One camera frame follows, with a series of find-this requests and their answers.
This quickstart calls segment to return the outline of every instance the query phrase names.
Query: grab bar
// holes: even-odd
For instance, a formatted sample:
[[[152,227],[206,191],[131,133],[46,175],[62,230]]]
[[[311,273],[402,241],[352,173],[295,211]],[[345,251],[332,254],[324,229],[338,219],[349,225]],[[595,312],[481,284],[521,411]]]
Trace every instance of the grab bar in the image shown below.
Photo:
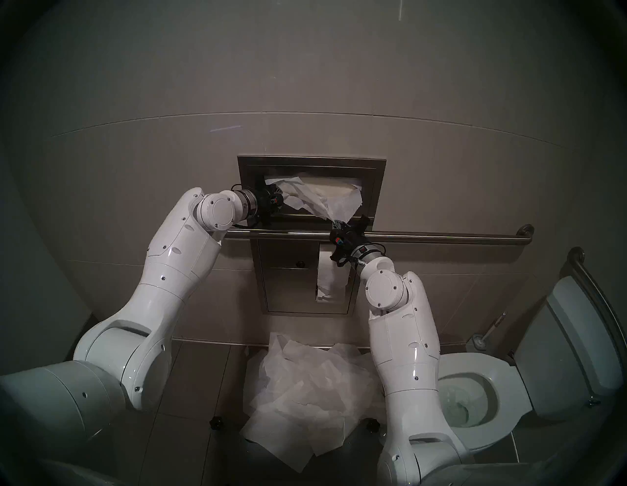
[[[627,371],[627,340],[625,339],[623,327],[621,326],[612,305],[609,303],[609,300],[605,297],[605,294],[601,290],[601,287],[599,287],[599,284],[596,283],[595,279],[593,279],[590,272],[588,272],[584,266],[585,257],[586,254],[584,253],[583,248],[575,246],[568,252],[568,263],[574,270],[573,277],[588,295],[588,298],[592,301],[593,305],[601,315],[612,341],[614,342],[618,356],[621,359],[623,375],[625,376],[625,372]]]
[[[437,243],[454,245],[528,245],[533,240],[534,227],[525,225],[515,235],[467,235],[463,233],[398,233],[395,231],[366,231],[368,240],[376,243]],[[258,230],[232,228],[225,238],[241,240],[310,240],[329,241],[329,231]]]

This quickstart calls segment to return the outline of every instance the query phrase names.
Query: wall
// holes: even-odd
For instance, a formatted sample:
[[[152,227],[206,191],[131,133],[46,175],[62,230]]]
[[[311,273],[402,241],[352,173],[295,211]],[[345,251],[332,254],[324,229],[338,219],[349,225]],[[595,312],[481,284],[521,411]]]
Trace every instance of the wall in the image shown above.
[[[0,374],[63,361],[90,311],[46,249],[0,144]]]
[[[623,328],[627,322],[627,238],[625,207],[627,194],[627,97],[624,86],[610,78],[599,120],[592,156],[582,183],[555,237],[535,262],[530,278],[510,303],[512,318],[495,332],[501,351],[515,348],[522,338],[541,298],[551,292],[561,276],[567,275],[566,255],[573,246],[586,254],[585,266],[606,294]]]
[[[4,70],[1,133],[37,228],[101,319],[178,197],[238,182],[238,154],[387,159],[375,230],[532,223],[522,253],[389,249],[421,275],[442,342],[460,342],[541,293],[534,269],[593,170],[607,79],[557,2],[67,2]],[[268,317],[255,285],[248,244],[228,241],[176,335],[367,344],[362,295],[351,318]]]

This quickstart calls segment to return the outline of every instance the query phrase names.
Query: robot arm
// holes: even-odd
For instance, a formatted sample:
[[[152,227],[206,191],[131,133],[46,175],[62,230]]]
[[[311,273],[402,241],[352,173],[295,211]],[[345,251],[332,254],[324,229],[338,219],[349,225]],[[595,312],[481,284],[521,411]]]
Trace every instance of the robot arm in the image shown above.
[[[254,224],[282,204],[276,186],[265,184],[217,194],[187,191],[150,242],[129,302],[81,338],[74,360],[95,364],[119,380],[133,408],[153,408],[169,374],[174,326],[213,268],[226,231],[240,221]]]
[[[331,259],[356,266],[370,305],[370,346],[387,411],[378,483],[416,485],[438,468],[459,464],[467,450],[441,410],[440,340],[423,284],[413,272],[397,274],[385,250],[367,240],[369,222],[362,216],[356,225],[337,225]]]
[[[0,403],[41,457],[68,458],[124,406],[151,409],[171,367],[171,337],[226,231],[278,210],[276,186],[183,194],[154,235],[130,300],[80,339],[74,361],[0,377]]]

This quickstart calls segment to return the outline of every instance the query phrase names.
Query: paper towel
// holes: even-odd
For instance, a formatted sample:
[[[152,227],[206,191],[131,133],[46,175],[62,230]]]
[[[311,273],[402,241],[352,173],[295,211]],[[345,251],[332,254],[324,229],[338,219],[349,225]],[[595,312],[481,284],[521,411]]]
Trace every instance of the paper towel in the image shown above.
[[[361,188],[343,179],[327,177],[276,177],[266,179],[283,192],[283,202],[294,209],[305,209],[314,216],[345,223],[361,206]]]
[[[385,398],[370,353],[328,351],[276,333],[246,367],[240,431],[301,472],[313,454],[340,447],[364,417],[385,423]]]
[[[335,251],[335,245],[331,243],[320,244],[318,256],[318,290],[316,301],[334,304],[343,302],[346,295],[346,284],[349,281],[350,265],[338,267],[331,255]]]

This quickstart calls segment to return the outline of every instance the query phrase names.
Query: black knob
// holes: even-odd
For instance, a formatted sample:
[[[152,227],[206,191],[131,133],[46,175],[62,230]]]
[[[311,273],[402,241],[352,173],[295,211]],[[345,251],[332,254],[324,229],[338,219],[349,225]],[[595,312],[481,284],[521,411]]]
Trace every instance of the black knob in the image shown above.
[[[209,425],[211,430],[221,430],[224,427],[224,420],[222,420],[222,417],[216,416],[209,420]]]

